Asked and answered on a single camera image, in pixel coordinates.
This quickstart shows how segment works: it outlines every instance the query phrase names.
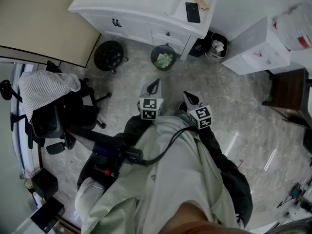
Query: drawer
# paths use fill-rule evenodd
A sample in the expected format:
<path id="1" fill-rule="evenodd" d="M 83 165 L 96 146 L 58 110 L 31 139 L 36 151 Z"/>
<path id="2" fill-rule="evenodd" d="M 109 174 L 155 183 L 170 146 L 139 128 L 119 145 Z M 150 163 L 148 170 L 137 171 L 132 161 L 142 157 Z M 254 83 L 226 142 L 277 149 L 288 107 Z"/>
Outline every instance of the drawer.
<path id="1" fill-rule="evenodd" d="M 155 46 L 160 46 L 160 45 L 166 45 L 168 44 L 170 47 L 172 47 L 172 49 L 179 55 L 182 54 L 185 46 L 184 45 L 181 45 L 181 44 L 178 44 L 176 42 L 173 42 L 173 41 L 169 41 L 167 39 L 163 39 L 163 38 L 160 38 L 158 36 L 152 36 L 153 37 L 153 42 L 154 42 L 154 45 Z"/>
<path id="2" fill-rule="evenodd" d="M 152 35 L 174 41 L 184 46 L 186 45 L 187 41 L 191 36 L 190 34 L 184 34 L 178 31 L 173 31 L 169 28 L 153 23 L 150 23 L 150 26 L 152 30 Z"/>

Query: smartphone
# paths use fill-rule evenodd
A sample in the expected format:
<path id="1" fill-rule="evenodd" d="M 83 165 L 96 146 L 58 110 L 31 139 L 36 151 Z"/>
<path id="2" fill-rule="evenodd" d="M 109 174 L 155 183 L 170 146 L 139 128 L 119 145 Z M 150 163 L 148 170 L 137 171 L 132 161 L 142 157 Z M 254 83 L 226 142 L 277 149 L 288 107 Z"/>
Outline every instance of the smartphone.
<path id="1" fill-rule="evenodd" d="M 200 16 L 197 3 L 186 2 L 187 21 L 200 23 Z"/>

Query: gray marble floor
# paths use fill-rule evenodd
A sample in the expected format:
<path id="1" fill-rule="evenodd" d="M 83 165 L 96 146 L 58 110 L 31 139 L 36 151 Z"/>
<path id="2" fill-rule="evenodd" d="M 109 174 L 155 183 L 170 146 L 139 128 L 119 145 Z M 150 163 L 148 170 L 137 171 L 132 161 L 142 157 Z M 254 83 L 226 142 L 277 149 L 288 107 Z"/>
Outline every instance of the gray marble floor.
<path id="1" fill-rule="evenodd" d="M 100 118 L 107 128 L 95 131 L 115 135 L 127 120 L 137 115 L 137 101 L 143 84 L 161 78 L 164 110 L 169 113 L 182 101 L 182 92 L 199 92 L 213 111 L 213 126 L 224 154 L 239 166 L 251 186 L 254 209 L 249 229 L 268 224 L 282 216 L 289 206 L 276 209 L 292 186 L 312 175 L 310 155 L 302 146 L 304 129 L 287 124 L 273 110 L 261 106 L 270 91 L 265 72 L 238 76 L 219 62 L 204 56 L 178 60 L 162 72 L 150 62 L 152 46 L 117 39 L 127 50 L 128 62 L 117 73 L 97 69 L 90 59 L 87 68 L 62 63 L 61 70 L 88 77 L 96 96 L 110 91 L 113 96 L 101 104 Z M 44 167 L 58 178 L 56 197 L 65 204 L 65 218 L 81 225 L 74 208 L 76 182 L 90 152 L 77 143 L 74 149 L 50 156 L 42 151 Z"/>

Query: person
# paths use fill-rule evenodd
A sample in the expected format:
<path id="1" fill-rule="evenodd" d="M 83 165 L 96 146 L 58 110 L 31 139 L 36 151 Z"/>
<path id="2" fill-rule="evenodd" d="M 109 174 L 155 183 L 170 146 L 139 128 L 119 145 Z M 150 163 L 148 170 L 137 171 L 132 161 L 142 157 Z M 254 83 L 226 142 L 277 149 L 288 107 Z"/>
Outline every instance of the person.
<path id="1" fill-rule="evenodd" d="M 182 103 L 172 116 L 154 121 L 133 116 L 115 137 L 152 159 L 177 131 L 193 126 L 187 111 Z M 86 169 L 101 162 L 92 153 L 79 176 L 75 208 L 83 234 L 245 232 L 253 209 L 250 187 L 210 127 L 183 132 L 154 165 L 123 164 L 108 189 Z"/>

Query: black office chair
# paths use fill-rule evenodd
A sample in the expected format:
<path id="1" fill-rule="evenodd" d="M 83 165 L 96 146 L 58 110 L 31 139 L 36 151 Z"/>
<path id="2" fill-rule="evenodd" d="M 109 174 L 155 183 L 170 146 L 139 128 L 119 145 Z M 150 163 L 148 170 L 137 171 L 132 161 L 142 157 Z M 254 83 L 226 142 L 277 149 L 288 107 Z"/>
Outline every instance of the black office chair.
<path id="1" fill-rule="evenodd" d="M 61 70 L 51 61 L 47 63 L 47 71 L 62 73 Z M 11 114 L 11 130 L 14 123 L 25 118 L 25 132 L 28 135 L 28 146 L 33 148 L 33 141 L 43 147 L 46 138 L 60 138 L 64 142 L 47 146 L 49 154 L 59 154 L 65 150 L 65 147 L 72 149 L 76 139 L 67 131 L 69 126 L 74 125 L 84 129 L 92 130 L 96 125 L 101 129 L 106 127 L 105 123 L 98 120 L 98 103 L 112 96 L 107 93 L 106 96 L 95 99 L 94 90 L 87 85 L 88 79 L 80 80 L 81 89 L 77 92 L 69 92 L 59 99 L 51 102 L 33 111 L 33 116 L 28 122 L 26 115 L 16 116 Z M 5 100 L 10 100 L 12 96 L 22 102 L 22 98 L 15 93 L 8 80 L 0 83 L 0 92 Z"/>

